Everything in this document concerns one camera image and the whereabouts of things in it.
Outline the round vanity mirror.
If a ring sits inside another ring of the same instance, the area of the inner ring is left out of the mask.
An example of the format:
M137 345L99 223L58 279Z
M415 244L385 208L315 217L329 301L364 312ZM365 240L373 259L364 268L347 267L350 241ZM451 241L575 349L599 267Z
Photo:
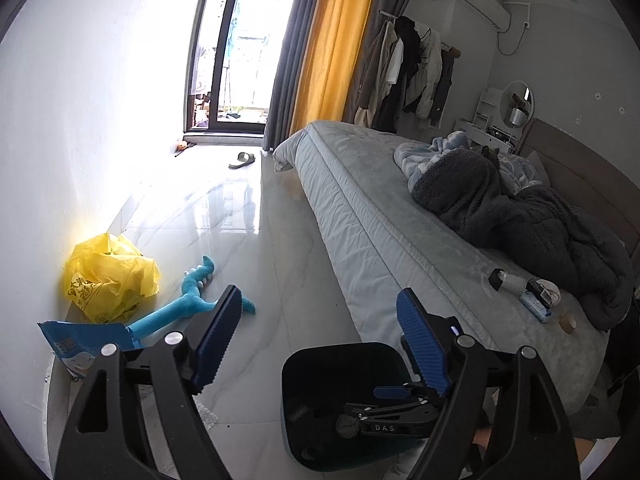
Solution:
M534 109L533 90L524 81L512 81L503 89L499 113L507 127L523 128L533 118Z

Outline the clear plastic wrap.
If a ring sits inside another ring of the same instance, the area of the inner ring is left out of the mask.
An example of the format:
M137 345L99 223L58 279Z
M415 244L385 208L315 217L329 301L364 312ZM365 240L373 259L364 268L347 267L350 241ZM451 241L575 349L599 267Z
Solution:
M218 424L219 417L212 410L210 410L199 398L194 399L194 404L205 430L212 430L213 426L216 426Z

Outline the yellow curtain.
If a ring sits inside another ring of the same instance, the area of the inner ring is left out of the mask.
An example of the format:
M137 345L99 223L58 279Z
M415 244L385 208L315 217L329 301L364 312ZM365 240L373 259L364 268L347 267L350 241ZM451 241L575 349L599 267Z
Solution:
M319 0L299 78L290 131L343 116L372 0Z

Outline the grey curtain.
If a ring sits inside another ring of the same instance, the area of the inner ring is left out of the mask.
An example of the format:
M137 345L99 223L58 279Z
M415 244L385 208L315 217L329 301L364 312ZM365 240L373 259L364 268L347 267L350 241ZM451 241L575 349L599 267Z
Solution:
M273 151L292 126L295 100L302 74L314 12L319 0L293 0L274 77L262 149Z

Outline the blue plush dinosaur toy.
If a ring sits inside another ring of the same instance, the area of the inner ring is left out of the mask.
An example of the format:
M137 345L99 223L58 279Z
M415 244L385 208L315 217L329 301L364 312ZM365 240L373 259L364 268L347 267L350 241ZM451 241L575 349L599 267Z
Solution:
M201 263L186 270L181 282L181 295L178 298L127 326L134 344L140 346L144 338L173 322L213 310L216 302L206 301L201 292L212 280L214 272L215 263L209 256L203 256Z

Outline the grey slipper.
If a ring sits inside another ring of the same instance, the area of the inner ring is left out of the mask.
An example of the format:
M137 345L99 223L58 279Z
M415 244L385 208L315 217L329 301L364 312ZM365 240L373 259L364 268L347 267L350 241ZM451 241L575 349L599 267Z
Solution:
M256 158L253 153L239 152L234 162L230 162L229 168L233 170L241 169L254 164Z

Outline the beige upholstered headboard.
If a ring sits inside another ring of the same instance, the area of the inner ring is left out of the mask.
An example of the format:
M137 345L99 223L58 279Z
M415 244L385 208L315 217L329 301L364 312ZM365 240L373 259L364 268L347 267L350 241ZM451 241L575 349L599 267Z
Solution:
M523 130L516 154L536 153L550 186L564 200L602 221L639 266L639 189L620 170L582 142L540 119Z

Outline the black trash bin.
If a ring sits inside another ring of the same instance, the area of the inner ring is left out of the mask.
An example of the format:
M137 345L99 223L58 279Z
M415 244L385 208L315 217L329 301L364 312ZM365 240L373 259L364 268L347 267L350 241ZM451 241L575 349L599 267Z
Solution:
M346 439L335 429L347 403L373 403L376 387L405 382L414 381L400 353L388 344L330 344L296 351L281 373L288 452L304 467L328 472L367 465L414 448L423 439ZM416 382L423 384L420 376Z

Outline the dark grey fleece blanket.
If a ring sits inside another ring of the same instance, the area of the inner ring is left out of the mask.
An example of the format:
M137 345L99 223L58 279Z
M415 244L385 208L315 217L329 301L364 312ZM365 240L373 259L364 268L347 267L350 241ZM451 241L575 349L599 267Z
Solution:
M627 315L634 269L622 242L550 186L512 194L494 160L459 148L428 168L411 196L471 245L498 250L570 292L596 330L612 330Z

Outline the small black white box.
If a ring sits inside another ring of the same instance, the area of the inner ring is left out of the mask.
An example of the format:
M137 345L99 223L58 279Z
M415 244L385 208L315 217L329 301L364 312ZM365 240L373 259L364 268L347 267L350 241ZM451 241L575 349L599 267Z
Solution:
M546 289L546 286L540 284L537 280L532 278L526 283L526 290L530 292L546 309L550 309L553 304L553 297L551 292Z

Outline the blue tissue pack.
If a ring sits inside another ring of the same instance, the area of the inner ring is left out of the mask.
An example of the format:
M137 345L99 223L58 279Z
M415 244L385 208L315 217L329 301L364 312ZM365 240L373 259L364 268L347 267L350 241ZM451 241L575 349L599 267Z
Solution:
M533 292L523 292L520 296L520 301L539 322L545 323L550 318L551 310Z

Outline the clothes rack with garments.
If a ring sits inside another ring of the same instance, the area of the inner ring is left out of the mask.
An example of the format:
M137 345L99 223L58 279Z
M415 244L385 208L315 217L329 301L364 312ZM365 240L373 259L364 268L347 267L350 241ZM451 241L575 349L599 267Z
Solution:
M430 26L406 16L381 14L386 23L366 53L354 123L395 133L400 118L412 115L421 129L436 128L461 52Z

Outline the blue snack bag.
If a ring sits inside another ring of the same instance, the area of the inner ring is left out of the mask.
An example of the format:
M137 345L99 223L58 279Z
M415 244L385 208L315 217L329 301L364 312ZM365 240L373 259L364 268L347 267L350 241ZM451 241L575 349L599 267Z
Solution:
M56 357L74 377L84 378L106 344L134 350L141 342L122 323L82 324L46 321L38 324Z

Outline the black framed window door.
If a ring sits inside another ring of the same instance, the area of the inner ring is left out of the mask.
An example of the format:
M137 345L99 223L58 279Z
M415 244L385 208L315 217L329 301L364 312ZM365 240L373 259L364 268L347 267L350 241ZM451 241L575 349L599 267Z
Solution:
M198 0L186 72L187 133L261 134L294 0Z

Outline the white dressing table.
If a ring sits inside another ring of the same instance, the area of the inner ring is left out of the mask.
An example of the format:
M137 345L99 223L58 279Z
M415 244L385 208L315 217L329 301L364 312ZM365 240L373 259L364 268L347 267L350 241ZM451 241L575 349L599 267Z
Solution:
M518 136L500 116L499 106L502 91L485 88L478 98L473 118L459 118L454 123L454 131L462 131L471 144L498 148L503 153L514 153Z

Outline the cardboard tape roll core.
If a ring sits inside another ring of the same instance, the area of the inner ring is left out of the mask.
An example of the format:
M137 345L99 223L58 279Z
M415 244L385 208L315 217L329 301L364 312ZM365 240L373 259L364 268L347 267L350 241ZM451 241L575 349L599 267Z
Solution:
M562 330L564 330L564 332L567 334L574 333L577 328L577 321L575 320L574 316L568 312L560 315L559 324Z

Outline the yellow plastic bag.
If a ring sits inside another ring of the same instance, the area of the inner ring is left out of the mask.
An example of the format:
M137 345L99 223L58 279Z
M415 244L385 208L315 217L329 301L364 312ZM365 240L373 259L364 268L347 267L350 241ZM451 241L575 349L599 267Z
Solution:
M66 260L62 292L91 323L130 318L160 290L160 269L135 244L109 232L77 244Z

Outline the orange floor object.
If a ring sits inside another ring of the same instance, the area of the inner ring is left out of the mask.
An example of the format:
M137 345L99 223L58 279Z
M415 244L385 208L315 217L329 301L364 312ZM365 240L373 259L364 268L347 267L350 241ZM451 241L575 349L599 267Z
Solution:
M194 148L195 144L192 142L186 142L186 141L182 141L180 143L177 144L176 148L175 148L175 153L174 156L178 157L179 155L181 155L182 153L184 153L186 150L188 150L189 148Z

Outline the white air conditioner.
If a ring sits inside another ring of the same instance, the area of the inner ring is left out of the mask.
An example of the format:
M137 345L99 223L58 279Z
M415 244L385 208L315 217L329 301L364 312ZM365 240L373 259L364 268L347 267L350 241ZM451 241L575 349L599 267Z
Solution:
M491 22L495 29L504 32L510 26L510 13L499 0L463 0Z

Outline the grey bed mattress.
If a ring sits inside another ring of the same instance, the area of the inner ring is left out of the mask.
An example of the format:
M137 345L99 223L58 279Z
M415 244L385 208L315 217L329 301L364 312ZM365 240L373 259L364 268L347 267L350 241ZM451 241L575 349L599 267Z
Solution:
M478 249L419 206L395 164L400 136L317 120L273 152L279 171L296 170L317 219L334 274L364 341L400 346L396 298L411 288L423 307L455 316L465 333L505 352L534 347L569 413L577 412L597 381L608 335L587 320L577 300L561 295L541 323L510 292L488 282L495 268L523 275L506 257ZM577 328L559 324L570 313Z

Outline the clear plastic bottle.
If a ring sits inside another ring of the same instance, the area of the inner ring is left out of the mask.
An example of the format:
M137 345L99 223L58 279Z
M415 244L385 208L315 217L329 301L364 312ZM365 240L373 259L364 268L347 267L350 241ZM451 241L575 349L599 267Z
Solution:
M520 296L526 291L527 280L520 276L506 273L502 269L494 269L488 278L489 285L495 289L496 292L503 290L504 292L510 292L510 294Z

